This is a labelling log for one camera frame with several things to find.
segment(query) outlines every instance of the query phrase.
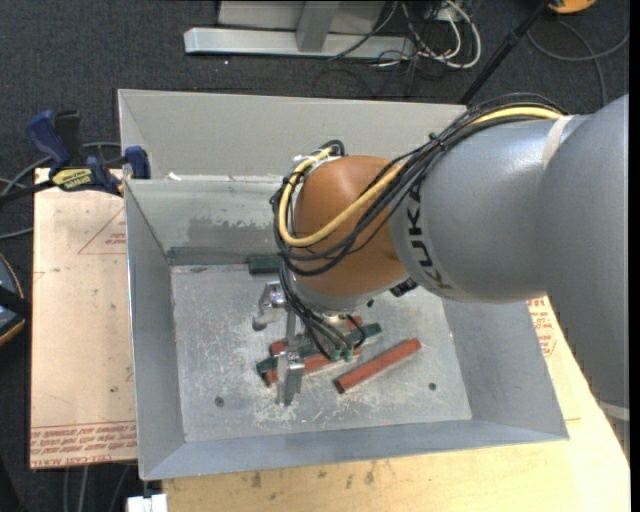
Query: black carpet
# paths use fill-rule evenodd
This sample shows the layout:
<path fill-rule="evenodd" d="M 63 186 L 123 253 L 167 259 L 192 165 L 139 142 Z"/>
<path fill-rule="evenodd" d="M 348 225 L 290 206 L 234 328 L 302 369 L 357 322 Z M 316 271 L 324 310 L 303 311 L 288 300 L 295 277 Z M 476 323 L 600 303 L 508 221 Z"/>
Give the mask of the black carpet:
<path fill-rule="evenodd" d="M 410 3 L 416 7 L 417 2 Z M 424 64 L 413 72 L 405 72 L 404 67 L 380 72 L 349 60 L 185 55 L 183 33 L 211 25 L 215 2 L 0 0 L 0 178 L 11 178 L 42 157 L 27 140 L 24 127 L 44 109 L 78 109 L 85 141 L 118 141 L 116 92 L 121 88 L 456 103 L 534 3 L 476 0 L 474 19 L 482 36 L 483 57 L 471 70 L 452 72 Z M 578 15 L 546 14 L 531 32 L 548 50 L 586 55 L 580 39 L 560 23 L 566 22 L 600 52 L 623 38 L 629 9 L 629 0 L 599 0 Z M 401 21 L 394 18 L 388 31 L 402 30 Z M 606 100 L 628 93 L 628 43 L 600 59 L 600 64 Z M 572 113 L 594 112 L 602 104 L 593 62 L 553 60 L 534 49 L 527 38 L 473 101 L 509 92 L 543 94 Z M 0 235 L 29 227 L 32 219 L 30 199 L 9 204 L 0 211 Z M 0 240 L 0 253 L 30 296 L 31 236 Z M 27 466 L 29 368 L 29 332 L 25 332 L 0 348 L 0 459 L 15 488 L 13 497 L 9 489 L 3 491 L 0 468 L 0 512 L 13 512 L 16 500 L 31 511 L 63 510 L 65 472 L 32 472 Z M 108 509 L 124 469 L 122 465 L 91 468 L 85 510 Z M 81 479 L 81 470 L 70 472 L 73 510 Z M 128 471 L 122 495 L 141 492 L 136 471 Z"/>

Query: metal bar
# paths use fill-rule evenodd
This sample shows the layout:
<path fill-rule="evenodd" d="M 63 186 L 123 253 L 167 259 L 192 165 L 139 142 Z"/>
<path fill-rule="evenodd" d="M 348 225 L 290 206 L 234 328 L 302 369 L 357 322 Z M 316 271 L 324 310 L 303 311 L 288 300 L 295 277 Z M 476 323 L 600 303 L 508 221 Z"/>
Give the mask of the metal bar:
<path fill-rule="evenodd" d="M 296 42 L 301 52 L 322 50 L 333 17 L 340 2 L 305 2 L 296 29 Z"/>
<path fill-rule="evenodd" d="M 296 314 L 293 310 L 287 311 L 287 342 L 289 348 L 295 348 L 296 344 Z"/>
<path fill-rule="evenodd" d="M 324 46 L 317 51 L 301 51 L 295 32 L 239 30 L 225 28 L 192 28 L 184 34 L 188 54 L 288 55 L 298 57 L 333 57 L 351 48 L 361 35 L 328 34 Z M 383 52 L 411 53 L 412 45 L 403 37 L 373 36 L 349 58 L 375 59 Z"/>

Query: red block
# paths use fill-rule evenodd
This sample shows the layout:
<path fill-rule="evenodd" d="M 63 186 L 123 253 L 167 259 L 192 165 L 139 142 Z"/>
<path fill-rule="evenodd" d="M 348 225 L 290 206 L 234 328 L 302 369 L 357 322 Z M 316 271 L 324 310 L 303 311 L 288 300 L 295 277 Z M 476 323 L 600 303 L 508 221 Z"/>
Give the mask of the red block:
<path fill-rule="evenodd" d="M 420 350 L 420 347 L 422 347 L 422 344 L 417 338 L 411 338 L 410 340 L 404 341 L 392 349 L 380 354 L 368 363 L 346 373 L 337 379 L 334 384 L 339 393 L 345 393 L 352 387 L 357 386 L 370 377 L 373 377 L 389 366 L 409 357 L 411 354 Z"/>
<path fill-rule="evenodd" d="M 354 357 L 358 357 L 360 355 L 360 352 L 360 348 L 355 349 L 353 351 Z M 304 375 L 308 375 L 309 373 L 319 370 L 320 368 L 324 368 L 325 366 L 330 364 L 332 364 L 332 362 L 322 354 L 307 357 L 304 360 Z M 271 384 L 278 380 L 278 372 L 276 370 L 269 370 L 268 372 L 262 374 L 262 380 L 264 380 L 267 386 L 271 386 Z"/>
<path fill-rule="evenodd" d="M 274 341 L 271 345 L 269 345 L 269 354 L 275 357 L 287 350 L 287 346 L 285 345 L 286 340 L 286 338 L 282 338 L 281 340 Z"/>

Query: clamp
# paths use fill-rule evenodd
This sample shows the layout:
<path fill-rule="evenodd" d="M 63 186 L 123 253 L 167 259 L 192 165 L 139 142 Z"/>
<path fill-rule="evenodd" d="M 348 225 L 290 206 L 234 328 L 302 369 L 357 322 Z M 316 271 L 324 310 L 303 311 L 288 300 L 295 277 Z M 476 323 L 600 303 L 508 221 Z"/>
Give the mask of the clamp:
<path fill-rule="evenodd" d="M 49 171 L 49 180 L 39 188 L 58 186 L 66 192 L 98 190 L 108 194 L 122 195 L 122 181 L 109 172 L 100 160 L 86 155 L 80 138 L 80 115 L 77 111 L 40 112 L 29 121 L 26 135 L 54 164 Z M 125 177 L 149 179 L 149 161 L 140 146 L 125 150 L 124 160 L 128 164 Z"/>

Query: white cable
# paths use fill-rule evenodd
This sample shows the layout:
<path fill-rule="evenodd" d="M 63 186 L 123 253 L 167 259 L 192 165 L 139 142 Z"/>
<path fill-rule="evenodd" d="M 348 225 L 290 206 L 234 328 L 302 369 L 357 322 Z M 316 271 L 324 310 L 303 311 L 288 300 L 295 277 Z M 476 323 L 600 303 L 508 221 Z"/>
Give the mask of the white cable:
<path fill-rule="evenodd" d="M 460 14 L 462 19 L 465 22 L 467 22 L 469 24 L 469 26 L 471 27 L 471 32 L 473 33 L 473 39 L 474 39 L 474 45 L 475 45 L 476 54 L 475 54 L 474 58 L 469 62 L 458 64 L 458 63 L 450 61 L 451 58 L 453 58 L 454 56 L 456 56 L 459 53 L 462 38 L 460 36 L 460 32 L 458 31 L 458 29 L 456 27 L 455 22 L 451 19 L 451 15 L 448 12 L 447 12 L 447 16 L 449 17 L 451 25 L 455 29 L 456 38 L 458 40 L 459 45 L 456 48 L 456 50 L 454 50 L 454 52 L 452 52 L 450 54 L 447 54 L 445 52 L 443 54 L 438 55 L 431 48 L 429 48 L 424 43 L 424 41 L 422 41 L 422 39 L 420 38 L 420 35 L 416 32 L 415 28 L 413 27 L 413 24 L 411 23 L 411 20 L 409 19 L 409 11 L 407 10 L 407 6 L 406 6 L 406 4 L 404 2 L 402 3 L 402 11 L 404 12 L 405 18 L 407 20 L 407 26 L 409 27 L 409 30 L 411 30 L 411 32 L 413 33 L 414 37 L 418 41 L 418 43 L 422 46 L 422 51 L 418 51 L 418 55 L 419 56 L 436 60 L 436 61 L 441 62 L 445 66 L 447 66 L 449 68 L 452 68 L 452 69 L 469 69 L 469 68 L 475 66 L 478 63 L 478 61 L 480 60 L 480 57 L 482 55 L 482 40 L 480 38 L 480 33 L 478 32 L 478 28 L 476 27 L 475 23 L 473 23 L 471 21 L 471 18 L 469 17 L 469 15 L 465 11 L 463 11 L 458 5 L 456 5 L 451 0 L 446 0 L 446 3 L 451 8 L 455 9 L 458 12 L 458 14 Z"/>
<path fill-rule="evenodd" d="M 84 511 L 84 498 L 87 495 L 87 480 L 89 479 L 89 466 L 82 472 L 82 484 L 80 484 L 80 498 L 78 499 L 78 512 Z"/>

